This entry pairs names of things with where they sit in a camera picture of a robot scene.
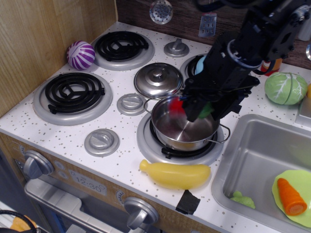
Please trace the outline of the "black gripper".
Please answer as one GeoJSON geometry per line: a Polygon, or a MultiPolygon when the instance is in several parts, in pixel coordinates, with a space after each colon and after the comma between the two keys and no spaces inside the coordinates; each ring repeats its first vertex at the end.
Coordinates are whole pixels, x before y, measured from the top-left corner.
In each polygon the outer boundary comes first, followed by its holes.
{"type": "Polygon", "coordinates": [[[246,45],[238,44],[238,33],[223,33],[209,50],[201,73],[188,78],[182,91],[182,108],[187,120],[194,122],[207,116],[205,106],[211,103],[214,120],[220,120],[230,112],[238,114],[240,103],[259,85],[250,75],[259,61],[247,60],[246,45]]]}

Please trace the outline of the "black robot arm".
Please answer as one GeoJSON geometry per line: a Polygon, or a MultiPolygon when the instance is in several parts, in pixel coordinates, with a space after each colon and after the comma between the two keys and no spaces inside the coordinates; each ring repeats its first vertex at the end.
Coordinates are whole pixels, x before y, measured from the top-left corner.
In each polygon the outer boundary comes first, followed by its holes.
{"type": "Polygon", "coordinates": [[[240,31],[220,34],[202,71],[186,80],[181,99],[191,122],[205,114],[207,106],[214,120],[238,113],[243,99],[259,84],[250,73],[263,61],[287,58],[296,35],[311,17],[308,0],[219,0],[209,5],[222,6],[245,8],[247,13],[240,31]]]}

